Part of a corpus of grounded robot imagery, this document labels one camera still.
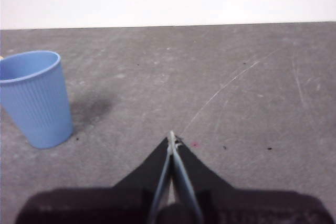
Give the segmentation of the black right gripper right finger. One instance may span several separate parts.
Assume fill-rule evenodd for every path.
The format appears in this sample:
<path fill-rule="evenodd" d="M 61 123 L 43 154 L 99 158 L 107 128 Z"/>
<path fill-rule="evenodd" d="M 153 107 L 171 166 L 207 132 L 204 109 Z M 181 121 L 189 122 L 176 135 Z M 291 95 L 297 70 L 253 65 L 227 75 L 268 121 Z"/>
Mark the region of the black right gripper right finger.
<path fill-rule="evenodd" d="M 170 133 L 176 189 L 198 223 L 332 223 L 316 197 L 285 190 L 239 189 L 209 169 Z"/>

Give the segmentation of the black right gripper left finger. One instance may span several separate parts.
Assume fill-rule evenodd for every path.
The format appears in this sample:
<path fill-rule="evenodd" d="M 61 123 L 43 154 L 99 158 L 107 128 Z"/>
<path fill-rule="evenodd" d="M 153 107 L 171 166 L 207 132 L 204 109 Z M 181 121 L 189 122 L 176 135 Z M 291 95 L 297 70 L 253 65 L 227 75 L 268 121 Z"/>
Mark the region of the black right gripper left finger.
<path fill-rule="evenodd" d="M 169 177 L 174 133 L 113 187 L 63 188 L 30 197 L 16 223 L 173 223 L 174 208 L 160 208 Z"/>

